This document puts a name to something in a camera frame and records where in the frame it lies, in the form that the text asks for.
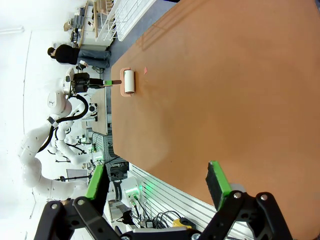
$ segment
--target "man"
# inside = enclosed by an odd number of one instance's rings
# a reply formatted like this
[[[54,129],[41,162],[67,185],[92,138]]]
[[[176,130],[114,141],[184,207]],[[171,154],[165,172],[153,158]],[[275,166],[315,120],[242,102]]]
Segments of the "man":
[[[77,65],[81,60],[88,65],[101,69],[109,67],[110,51],[82,50],[66,44],[60,45],[57,49],[49,47],[48,55],[61,64]]]

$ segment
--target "black shirt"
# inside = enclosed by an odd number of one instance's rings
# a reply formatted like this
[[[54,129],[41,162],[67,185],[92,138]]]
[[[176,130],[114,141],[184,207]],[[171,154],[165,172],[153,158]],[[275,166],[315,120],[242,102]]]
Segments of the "black shirt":
[[[79,55],[79,48],[73,48],[72,46],[62,44],[55,50],[55,59],[61,64],[76,65]]]

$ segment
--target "screw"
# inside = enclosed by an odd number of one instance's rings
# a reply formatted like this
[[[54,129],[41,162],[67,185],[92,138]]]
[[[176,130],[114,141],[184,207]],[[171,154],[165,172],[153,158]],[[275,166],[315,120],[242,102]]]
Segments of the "screw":
[[[267,200],[268,199],[268,196],[267,195],[265,195],[265,194],[263,194],[263,195],[261,195],[261,200],[263,200],[263,201],[265,201],[265,200]]]
[[[200,233],[195,233],[191,236],[191,240],[197,240],[200,238]]]
[[[77,203],[78,203],[78,205],[82,205],[82,204],[85,203],[85,201],[83,201],[82,199],[80,199]]]
[[[235,194],[233,194],[233,197],[235,199],[239,199],[241,197],[241,193],[240,192],[236,192]]]

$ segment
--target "jeans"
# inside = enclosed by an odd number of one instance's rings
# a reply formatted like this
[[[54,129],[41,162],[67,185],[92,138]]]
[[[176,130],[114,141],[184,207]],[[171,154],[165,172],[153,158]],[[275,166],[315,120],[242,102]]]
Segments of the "jeans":
[[[109,67],[109,57],[111,56],[110,51],[95,51],[95,50],[82,50],[80,49],[77,63],[85,61],[88,65],[106,69]]]

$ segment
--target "table surface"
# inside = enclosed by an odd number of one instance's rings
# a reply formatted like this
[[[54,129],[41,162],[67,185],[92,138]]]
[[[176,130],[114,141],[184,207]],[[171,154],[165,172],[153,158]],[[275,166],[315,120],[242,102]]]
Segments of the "table surface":
[[[94,132],[107,135],[107,118],[106,118],[106,89],[99,89],[91,97],[91,103],[98,105],[97,121],[92,121],[92,130]]]
[[[117,155],[212,204],[208,162],[275,196],[294,238],[320,231],[320,19],[314,0],[182,0],[111,69]]]

